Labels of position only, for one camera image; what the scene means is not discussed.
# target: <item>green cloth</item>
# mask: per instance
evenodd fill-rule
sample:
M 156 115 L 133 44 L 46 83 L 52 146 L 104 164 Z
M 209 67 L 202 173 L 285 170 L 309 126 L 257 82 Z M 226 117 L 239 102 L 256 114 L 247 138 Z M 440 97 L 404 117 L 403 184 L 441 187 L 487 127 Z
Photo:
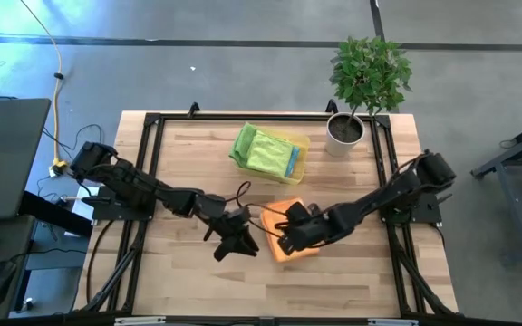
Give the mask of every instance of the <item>green cloth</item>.
M 284 177 L 294 146 L 258 130 L 249 147 L 248 168 Z
M 231 151 L 228 156 L 234 159 L 240 168 L 247 168 L 247 158 L 249 154 L 249 147 L 253 142 L 253 137 L 257 134 L 255 126 L 246 123 L 239 131 L 237 139 L 233 143 Z

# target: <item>yellow container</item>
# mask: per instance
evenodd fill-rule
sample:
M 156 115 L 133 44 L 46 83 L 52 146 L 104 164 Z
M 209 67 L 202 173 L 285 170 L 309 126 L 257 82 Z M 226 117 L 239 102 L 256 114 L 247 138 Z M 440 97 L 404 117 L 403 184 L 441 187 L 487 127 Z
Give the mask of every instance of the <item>yellow container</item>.
M 269 173 L 256 171 L 249 168 L 239 168 L 239 170 L 243 171 L 244 173 L 247 173 L 250 176 L 253 177 L 262 177 L 269 180 L 274 180 L 282 183 L 286 183 L 288 185 L 297 185 L 301 179 L 304 177 L 305 172 L 305 160 L 307 159 L 307 152 L 309 151 L 309 138 L 306 135 L 291 133 L 291 132 L 285 132 L 282 130 L 275 130 L 275 129 L 268 129 L 263 127 L 255 126 L 257 130 L 263 131 L 265 134 L 269 136 L 273 136 L 279 139 L 288 140 L 295 146 L 299 148 L 299 154 L 297 155 L 297 161 L 294 165 L 294 171 L 291 174 L 290 177 L 279 177 L 276 175 L 272 175 Z

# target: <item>desk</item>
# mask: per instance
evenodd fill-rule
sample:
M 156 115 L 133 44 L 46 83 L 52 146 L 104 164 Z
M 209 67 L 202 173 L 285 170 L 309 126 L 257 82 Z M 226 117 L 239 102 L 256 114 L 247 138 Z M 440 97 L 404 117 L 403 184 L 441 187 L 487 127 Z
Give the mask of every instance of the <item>desk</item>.
M 132 162 L 140 145 L 145 113 L 124 111 L 121 116 L 115 147 L 122 158 Z M 333 158 L 324 152 L 324 122 L 254 123 L 300 132 L 310 138 L 305 175 L 299 185 L 278 184 L 237 171 L 227 154 L 243 121 L 167 121 L 157 178 L 174 187 L 198 187 L 223 197 L 232 197 L 243 181 L 251 180 L 253 185 L 241 200 L 244 203 L 301 197 L 306 204 L 315 202 L 321 207 L 353 201 L 379 186 L 369 130 L 349 158 Z M 399 164 L 421 152 L 411 115 L 391 115 L 391 126 Z M 154 134 L 153 130 L 144 164 L 146 171 Z M 382 147 L 382 151 L 387 158 L 386 148 Z M 90 247 L 102 228 L 103 225 L 94 227 Z M 122 223 L 115 222 L 102 239 L 92 270 L 92 293 L 101 288 L 113 270 L 121 229 Z M 251 233 L 260 247 L 257 257 L 230 254 L 219 263 L 213 258 L 218 238 L 213 236 L 202 242 L 206 230 L 196 218 L 178 218 L 157 205 L 144 245 L 134 314 L 400 315 L 388 238 L 378 213 L 367 216 L 350 236 L 322 248 L 319 255 L 285 264 L 274 261 L 266 235 L 255 228 Z M 440 236 L 427 225 L 412 225 L 412 234 L 420 272 L 444 303 L 456 310 Z M 85 269 L 89 258 L 90 255 L 86 258 L 75 308 L 85 304 Z M 122 283 L 119 305 L 126 293 L 127 277 Z M 408 277 L 405 279 L 409 303 L 414 306 L 411 283 Z

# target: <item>white plant pot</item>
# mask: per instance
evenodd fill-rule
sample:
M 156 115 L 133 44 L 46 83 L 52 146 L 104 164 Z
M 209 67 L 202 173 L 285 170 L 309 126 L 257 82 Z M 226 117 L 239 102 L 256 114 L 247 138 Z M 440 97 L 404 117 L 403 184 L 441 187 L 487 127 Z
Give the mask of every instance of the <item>white plant pot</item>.
M 357 144 L 360 140 L 362 140 L 363 135 L 365 134 L 365 127 L 363 126 L 362 121 L 358 117 L 353 116 L 353 119 L 358 121 L 358 123 L 362 127 L 362 135 L 360 136 L 360 138 L 358 138 L 358 140 L 351 142 L 351 143 L 342 142 L 342 141 L 334 138 L 334 136 L 332 136 L 332 134 L 330 133 L 330 122 L 335 117 L 339 117 L 339 116 L 350 117 L 350 113 L 345 113 L 345 112 L 336 113 L 332 117 L 330 117 L 330 119 L 327 121 L 327 124 L 325 125 L 325 130 L 327 132 L 327 138 L 325 140 L 325 150 L 331 156 L 335 156 L 335 157 L 342 157 L 342 156 L 346 155 L 350 151 L 350 149 L 352 149 L 355 146 L 355 144 Z

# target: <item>green leaves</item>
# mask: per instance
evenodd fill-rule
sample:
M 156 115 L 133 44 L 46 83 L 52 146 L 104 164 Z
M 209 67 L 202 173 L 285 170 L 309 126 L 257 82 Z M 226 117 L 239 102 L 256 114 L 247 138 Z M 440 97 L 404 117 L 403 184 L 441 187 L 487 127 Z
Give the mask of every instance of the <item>green leaves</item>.
M 331 60 L 335 96 L 352 109 L 365 106 L 371 115 L 395 110 L 404 101 L 398 88 L 411 91 L 411 62 L 403 55 L 397 43 L 348 37 Z

